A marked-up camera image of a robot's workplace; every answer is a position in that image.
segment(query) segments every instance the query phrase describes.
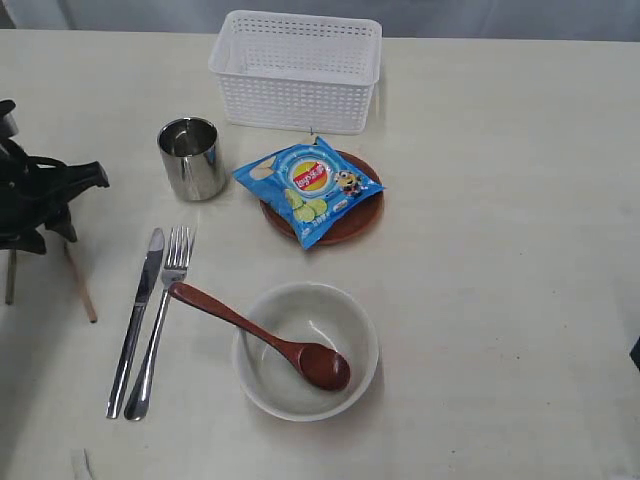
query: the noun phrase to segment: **chip bag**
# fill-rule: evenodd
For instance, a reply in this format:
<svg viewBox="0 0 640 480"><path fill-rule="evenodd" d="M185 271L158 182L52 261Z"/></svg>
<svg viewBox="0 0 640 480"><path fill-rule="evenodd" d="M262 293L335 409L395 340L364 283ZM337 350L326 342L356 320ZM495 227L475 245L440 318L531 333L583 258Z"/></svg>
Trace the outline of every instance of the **chip bag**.
<svg viewBox="0 0 640 480"><path fill-rule="evenodd" d="M240 167L233 177L289 222L305 250L384 189L320 137L313 145L294 145Z"/></svg>

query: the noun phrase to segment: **butter knife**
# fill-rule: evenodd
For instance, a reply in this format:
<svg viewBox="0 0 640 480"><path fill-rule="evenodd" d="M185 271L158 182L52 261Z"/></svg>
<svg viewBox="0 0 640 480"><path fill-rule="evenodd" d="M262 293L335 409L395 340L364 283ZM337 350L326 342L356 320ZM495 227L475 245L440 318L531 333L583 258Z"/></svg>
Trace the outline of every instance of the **butter knife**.
<svg viewBox="0 0 640 480"><path fill-rule="evenodd" d="M133 311L131 312L129 327L127 328L127 335L124 338L118 368L116 368L116 375L113 379L111 395L109 395L109 401L107 402L107 418L118 418L120 414L125 390L127 389L127 381L129 380L129 373L131 372L133 355L136 351L136 344L138 343L142 317L144 310L147 308L147 302L153 291L153 286L156 284L158 272L160 272L160 267L162 266L163 254L164 233L162 233L161 228L156 228L149 242L149 251L147 252L147 257L142 267L138 291L136 292L136 300L133 304Z"/></svg>

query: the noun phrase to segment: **ceramic bowl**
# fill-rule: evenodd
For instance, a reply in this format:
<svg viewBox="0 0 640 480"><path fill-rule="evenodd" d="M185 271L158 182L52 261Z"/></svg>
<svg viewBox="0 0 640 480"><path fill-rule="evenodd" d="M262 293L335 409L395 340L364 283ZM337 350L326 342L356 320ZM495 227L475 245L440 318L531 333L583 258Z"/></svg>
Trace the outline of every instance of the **ceramic bowl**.
<svg viewBox="0 0 640 480"><path fill-rule="evenodd" d="M364 309L347 293L318 283L284 285L263 295L247 317L285 340L333 348L351 367L347 387L326 392L307 383L276 350L238 330L233 366L247 396L265 412L295 422L323 420L353 405L371 383L378 339Z"/></svg>

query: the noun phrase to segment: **basket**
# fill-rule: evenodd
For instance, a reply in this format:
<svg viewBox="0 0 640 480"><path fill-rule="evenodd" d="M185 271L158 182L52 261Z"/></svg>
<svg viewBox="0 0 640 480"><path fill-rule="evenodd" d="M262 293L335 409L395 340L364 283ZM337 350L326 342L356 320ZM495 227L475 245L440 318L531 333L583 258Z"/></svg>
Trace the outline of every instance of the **basket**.
<svg viewBox="0 0 640 480"><path fill-rule="evenodd" d="M380 75L381 40L373 20L236 10L209 69L231 123L357 134Z"/></svg>

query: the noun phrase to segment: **table surface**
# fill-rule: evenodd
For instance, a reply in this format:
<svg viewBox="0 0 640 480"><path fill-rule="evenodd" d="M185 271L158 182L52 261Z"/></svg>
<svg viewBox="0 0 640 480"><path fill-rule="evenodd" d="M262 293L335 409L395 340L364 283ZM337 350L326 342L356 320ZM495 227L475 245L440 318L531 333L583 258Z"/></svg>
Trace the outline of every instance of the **table surface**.
<svg viewBox="0 0 640 480"><path fill-rule="evenodd" d="M640 46L385 39L365 132L327 136L376 168L385 212L305 253L235 182L197 205L168 186L155 137L174 118L213 120L229 166L308 138L225 122L213 41L0 32L16 140L111 181L72 203L97 324L55 235L45 257L19 255L0 306L0 477L72 478L74 448L97 480L640 474ZM149 235L185 221L189 281L241 312L304 280L364 305L381 361L360 402L313 424L267 416L234 377L233 328L174 302L149 416L105 419Z"/></svg>

